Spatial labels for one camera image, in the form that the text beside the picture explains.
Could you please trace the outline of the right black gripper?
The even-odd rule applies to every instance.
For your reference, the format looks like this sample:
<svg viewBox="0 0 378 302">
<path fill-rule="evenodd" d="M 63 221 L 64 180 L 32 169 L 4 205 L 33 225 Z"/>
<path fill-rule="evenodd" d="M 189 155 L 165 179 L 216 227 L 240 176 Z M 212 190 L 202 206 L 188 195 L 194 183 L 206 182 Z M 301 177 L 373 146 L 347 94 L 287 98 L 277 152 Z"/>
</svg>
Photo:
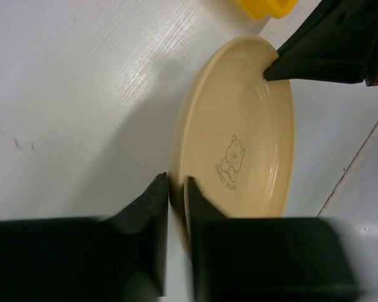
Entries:
<svg viewBox="0 0 378 302">
<path fill-rule="evenodd" d="M 268 81 L 378 86 L 378 1 L 321 1 L 278 53 Z"/>
</svg>

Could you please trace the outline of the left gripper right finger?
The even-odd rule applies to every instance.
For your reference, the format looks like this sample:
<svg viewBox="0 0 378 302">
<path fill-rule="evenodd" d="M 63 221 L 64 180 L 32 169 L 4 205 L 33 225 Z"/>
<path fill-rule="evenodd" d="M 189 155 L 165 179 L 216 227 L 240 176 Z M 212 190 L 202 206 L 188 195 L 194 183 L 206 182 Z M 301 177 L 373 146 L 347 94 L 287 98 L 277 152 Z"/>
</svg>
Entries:
<svg viewBox="0 0 378 302">
<path fill-rule="evenodd" d="M 336 229 L 319 218 L 230 218 L 184 185 L 195 301 L 357 301 Z"/>
</svg>

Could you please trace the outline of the orange plate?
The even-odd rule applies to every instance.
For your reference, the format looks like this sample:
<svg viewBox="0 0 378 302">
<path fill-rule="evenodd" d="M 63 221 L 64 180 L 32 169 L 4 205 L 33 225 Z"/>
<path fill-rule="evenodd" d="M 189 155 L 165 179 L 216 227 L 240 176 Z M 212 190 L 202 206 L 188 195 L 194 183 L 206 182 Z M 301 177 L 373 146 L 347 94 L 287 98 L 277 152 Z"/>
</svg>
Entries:
<svg viewBox="0 0 378 302">
<path fill-rule="evenodd" d="M 187 177 L 224 215 L 279 217 L 295 147 L 289 81 L 266 81 L 278 53 L 258 36 L 218 49 L 195 76 L 178 114 L 169 160 L 169 200 L 178 237 L 190 251 Z"/>
</svg>

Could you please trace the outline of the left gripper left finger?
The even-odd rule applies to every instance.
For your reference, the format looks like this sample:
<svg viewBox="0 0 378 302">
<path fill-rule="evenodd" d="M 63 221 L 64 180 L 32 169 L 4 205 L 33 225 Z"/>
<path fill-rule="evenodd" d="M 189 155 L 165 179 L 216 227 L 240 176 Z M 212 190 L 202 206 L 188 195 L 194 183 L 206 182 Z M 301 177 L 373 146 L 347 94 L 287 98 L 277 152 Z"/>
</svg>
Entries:
<svg viewBox="0 0 378 302">
<path fill-rule="evenodd" d="M 157 301 L 168 175 L 116 215 L 0 221 L 0 301 Z"/>
</svg>

